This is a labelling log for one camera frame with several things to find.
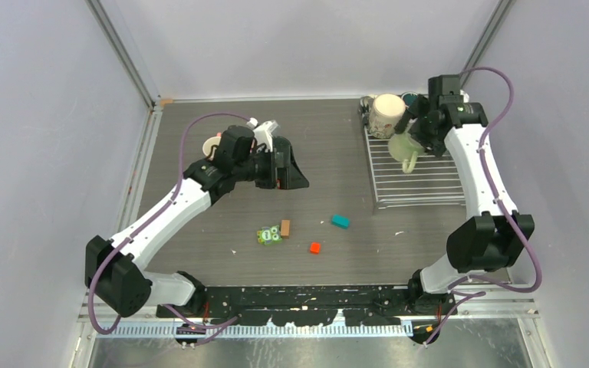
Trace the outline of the light green cream mug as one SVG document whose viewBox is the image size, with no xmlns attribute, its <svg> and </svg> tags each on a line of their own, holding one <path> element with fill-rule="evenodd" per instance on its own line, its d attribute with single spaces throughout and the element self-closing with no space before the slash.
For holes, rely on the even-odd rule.
<svg viewBox="0 0 589 368">
<path fill-rule="evenodd" d="M 425 148 L 412 138 L 408 133 L 394 134 L 388 141 L 390 156 L 401 163 L 403 173 L 411 173 L 420 156 L 425 153 Z"/>
</svg>

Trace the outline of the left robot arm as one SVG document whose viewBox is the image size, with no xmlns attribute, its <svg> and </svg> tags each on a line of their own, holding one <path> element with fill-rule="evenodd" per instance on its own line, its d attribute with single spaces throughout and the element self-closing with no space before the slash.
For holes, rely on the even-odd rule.
<svg viewBox="0 0 589 368">
<path fill-rule="evenodd" d="M 291 142 L 274 120 L 224 130 L 204 158 L 179 173 L 175 186 L 132 225 L 86 245 L 84 280 L 88 302 L 102 300 L 119 317 L 147 304 L 172 304 L 186 317 L 198 316 L 205 298 L 196 279 L 184 272 L 147 271 L 156 253 L 189 221 L 230 193 L 238 182 L 260 189 L 305 189 L 308 180 L 294 158 Z"/>
</svg>

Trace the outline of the pink mug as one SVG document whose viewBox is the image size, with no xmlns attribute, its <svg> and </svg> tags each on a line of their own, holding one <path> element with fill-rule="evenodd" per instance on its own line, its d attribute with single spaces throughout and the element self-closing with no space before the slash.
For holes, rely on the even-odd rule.
<svg viewBox="0 0 589 368">
<path fill-rule="evenodd" d="M 207 159 L 214 157 L 215 152 L 221 142 L 222 134 L 217 133 L 215 136 L 208 138 L 202 145 L 202 153 Z"/>
</svg>

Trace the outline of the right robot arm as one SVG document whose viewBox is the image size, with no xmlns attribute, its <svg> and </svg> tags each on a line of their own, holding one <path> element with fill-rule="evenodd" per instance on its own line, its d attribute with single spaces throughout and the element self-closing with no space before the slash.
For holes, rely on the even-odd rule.
<svg viewBox="0 0 589 368">
<path fill-rule="evenodd" d="M 446 253 L 408 282 L 408 307 L 421 315 L 445 303 L 457 284 L 514 265 L 535 230 L 505 191 L 483 106 L 466 101 L 460 87 L 457 74 L 431 77 L 428 94 L 410 108 L 412 139 L 434 156 L 452 157 L 466 201 L 466 221 L 448 236 Z"/>
</svg>

